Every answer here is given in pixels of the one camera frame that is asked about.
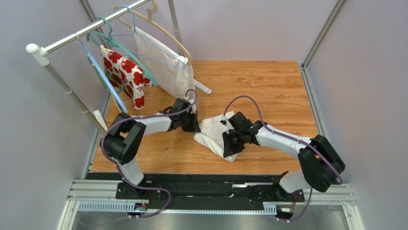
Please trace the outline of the white cloth napkin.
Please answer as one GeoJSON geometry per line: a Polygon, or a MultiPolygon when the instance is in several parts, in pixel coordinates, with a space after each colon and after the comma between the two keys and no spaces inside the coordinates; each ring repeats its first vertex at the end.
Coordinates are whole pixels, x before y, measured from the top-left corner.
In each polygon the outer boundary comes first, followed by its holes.
{"type": "Polygon", "coordinates": [[[222,117],[223,115],[218,115],[202,120],[199,124],[201,132],[195,133],[193,139],[210,149],[218,157],[228,162],[233,162],[237,157],[237,154],[224,157],[222,133],[227,130],[227,127],[220,123],[222,117]]]}

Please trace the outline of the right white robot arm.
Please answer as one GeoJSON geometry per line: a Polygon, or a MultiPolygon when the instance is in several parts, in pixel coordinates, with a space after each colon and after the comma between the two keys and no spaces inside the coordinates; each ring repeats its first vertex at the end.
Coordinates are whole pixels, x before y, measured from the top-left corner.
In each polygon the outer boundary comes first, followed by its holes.
{"type": "Polygon", "coordinates": [[[325,136],[296,136],[262,121],[253,123],[241,112],[230,118],[222,116],[220,122],[226,126],[222,133],[223,157],[242,152],[245,144],[255,144],[278,150],[299,161],[300,170],[282,173],[273,184],[283,195],[309,188],[326,192],[331,185],[342,181],[340,174],[345,164],[325,136]]]}

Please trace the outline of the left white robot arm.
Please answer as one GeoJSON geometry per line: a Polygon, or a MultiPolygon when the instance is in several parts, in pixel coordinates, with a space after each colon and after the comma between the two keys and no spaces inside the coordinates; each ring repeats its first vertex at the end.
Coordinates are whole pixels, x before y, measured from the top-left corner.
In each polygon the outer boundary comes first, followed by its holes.
{"type": "Polygon", "coordinates": [[[194,104],[195,101],[178,98],[173,106],[154,115],[118,114],[100,141],[102,154],[114,163],[128,185],[137,187],[145,178],[135,159],[143,137],[178,128],[184,132],[201,132],[194,104]]]}

